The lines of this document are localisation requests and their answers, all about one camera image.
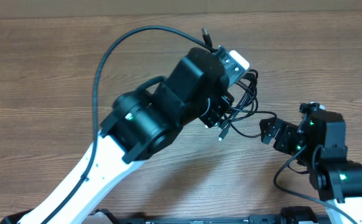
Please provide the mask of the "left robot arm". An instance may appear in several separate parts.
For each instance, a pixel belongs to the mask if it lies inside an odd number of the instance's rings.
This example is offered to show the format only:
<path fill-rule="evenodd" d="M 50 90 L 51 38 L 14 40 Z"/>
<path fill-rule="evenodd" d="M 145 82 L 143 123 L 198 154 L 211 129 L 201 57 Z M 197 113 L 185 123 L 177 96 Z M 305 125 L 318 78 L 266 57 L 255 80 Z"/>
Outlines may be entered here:
<path fill-rule="evenodd" d="M 83 222 L 120 181 L 171 145 L 186 124 L 200 119 L 208 128 L 216 126 L 233 103 L 229 87 L 249 67 L 234 50 L 190 49 L 169 77 L 155 77 L 119 96 L 96 140 L 56 189 L 38 207 L 3 222 Z"/>

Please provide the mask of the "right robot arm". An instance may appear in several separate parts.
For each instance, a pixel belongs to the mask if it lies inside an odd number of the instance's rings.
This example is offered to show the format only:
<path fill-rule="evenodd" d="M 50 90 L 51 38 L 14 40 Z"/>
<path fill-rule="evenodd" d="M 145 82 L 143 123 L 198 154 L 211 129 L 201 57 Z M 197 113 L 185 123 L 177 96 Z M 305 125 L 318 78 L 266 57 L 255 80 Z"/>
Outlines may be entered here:
<path fill-rule="evenodd" d="M 261 141 L 306 168 L 311 186 L 319 198 L 313 198 L 280 186 L 281 191 L 319 203 L 325 207 L 330 223 L 362 223 L 362 164 L 347 158 L 346 123 L 340 113 L 327 111 L 319 103 L 302 103 L 300 124 L 279 118 L 262 119 Z"/>

